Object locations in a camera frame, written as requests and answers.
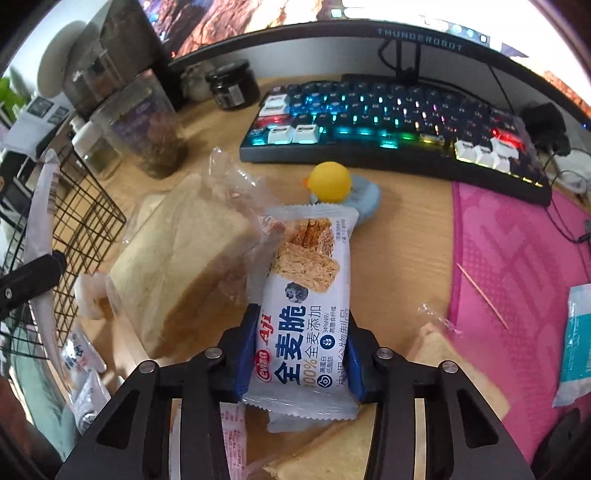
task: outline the pink mouse pad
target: pink mouse pad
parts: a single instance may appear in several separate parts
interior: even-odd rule
[[[541,206],[463,183],[453,185],[453,198],[449,319],[463,332],[462,345],[471,345],[469,352],[460,353],[507,397],[511,409],[503,423],[531,462],[565,412],[552,408],[552,400],[562,362],[567,300],[570,287],[589,283],[590,248],[565,240]],[[554,193],[554,202],[575,238],[583,235],[589,216],[560,193]],[[561,226],[553,206],[550,213]],[[455,263],[486,294],[509,331]],[[585,413],[591,395],[575,405]]]

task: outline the wire mesh basket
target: wire mesh basket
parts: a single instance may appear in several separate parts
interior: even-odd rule
[[[61,171],[54,215],[53,249],[61,251],[66,257],[65,272],[53,295],[59,348],[65,343],[78,311],[73,292],[76,278],[97,270],[126,222],[123,212],[74,151],[71,138],[70,127],[64,126],[48,147],[57,153]],[[18,191],[28,198],[28,206],[12,211],[11,215],[2,215],[5,230],[12,229],[12,235],[7,235],[8,250],[2,276],[23,265],[28,208],[35,176],[38,177],[40,171],[40,166],[30,168],[31,164],[27,162],[35,166],[28,158],[12,180]],[[28,178],[22,177],[23,171],[30,172]],[[13,310],[3,322],[5,326],[0,332],[2,352],[47,358],[29,305]]]

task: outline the monitor screen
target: monitor screen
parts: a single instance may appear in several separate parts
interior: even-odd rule
[[[139,0],[171,58],[281,25],[354,19],[429,28],[496,50],[562,91],[591,117],[576,56],[529,0]]]

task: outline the glass jar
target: glass jar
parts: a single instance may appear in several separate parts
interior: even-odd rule
[[[247,60],[233,61],[212,70],[205,79],[218,107],[238,110],[253,105],[261,94]]]
[[[91,120],[115,148],[135,154],[138,167],[154,179],[172,175],[187,157],[177,114],[151,70],[111,95]]]
[[[72,146],[98,180],[107,180],[121,164],[121,155],[103,137],[94,122],[88,122],[72,139]]]

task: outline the whole wheat biscuit wrapper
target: whole wheat biscuit wrapper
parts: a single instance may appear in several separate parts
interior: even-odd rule
[[[334,204],[287,206],[265,282],[255,366],[244,401],[283,415],[345,420],[359,407],[349,392],[349,237],[357,210]]]

